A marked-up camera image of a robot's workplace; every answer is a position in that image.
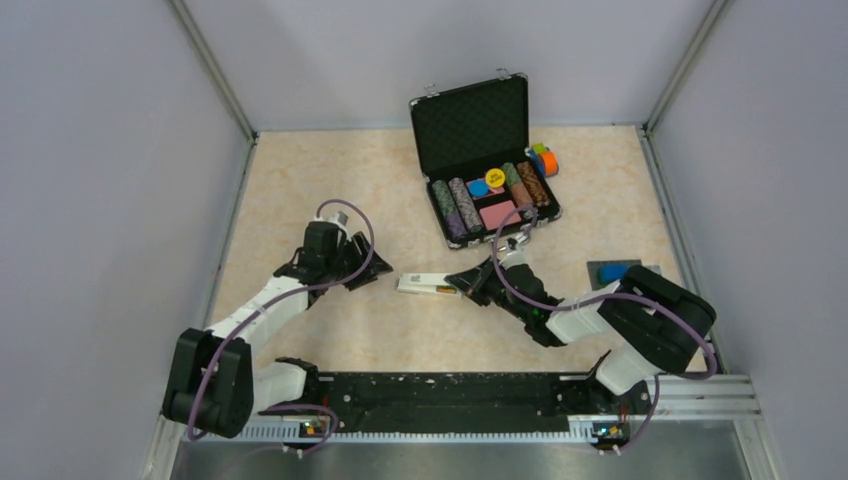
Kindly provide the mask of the white battery cover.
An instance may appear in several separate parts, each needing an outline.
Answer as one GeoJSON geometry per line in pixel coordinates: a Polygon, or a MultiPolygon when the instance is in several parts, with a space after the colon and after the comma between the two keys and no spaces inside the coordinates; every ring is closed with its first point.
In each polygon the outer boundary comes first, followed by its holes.
{"type": "Polygon", "coordinates": [[[445,273],[404,273],[400,276],[398,285],[410,288],[449,287],[449,284],[445,281],[445,276],[445,273]]]}

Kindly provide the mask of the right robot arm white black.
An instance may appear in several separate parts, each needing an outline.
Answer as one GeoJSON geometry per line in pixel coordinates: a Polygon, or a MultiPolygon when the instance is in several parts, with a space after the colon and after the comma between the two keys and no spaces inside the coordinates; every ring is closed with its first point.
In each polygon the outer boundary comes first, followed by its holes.
{"type": "Polygon", "coordinates": [[[650,376],[685,374],[695,354],[706,348],[717,319],[706,300],[641,265],[575,303],[549,295],[523,261],[487,260],[445,281],[479,306],[495,304],[507,311],[545,347],[617,333],[622,345],[601,360],[586,385],[589,404],[600,412],[614,411],[650,376]]]}

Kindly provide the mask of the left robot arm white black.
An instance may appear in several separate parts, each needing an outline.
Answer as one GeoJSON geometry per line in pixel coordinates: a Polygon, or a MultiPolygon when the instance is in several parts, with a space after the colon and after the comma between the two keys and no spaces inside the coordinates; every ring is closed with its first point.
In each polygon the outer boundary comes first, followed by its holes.
{"type": "Polygon", "coordinates": [[[349,291],[392,272],[362,232],[346,218],[309,222],[303,244],[246,304],[206,330],[189,328],[177,339],[161,413],[164,418],[225,438],[248,420],[285,402],[297,413],[319,404],[315,368],[277,360],[256,371],[253,355],[290,320],[306,312],[330,288],[349,291]]]}

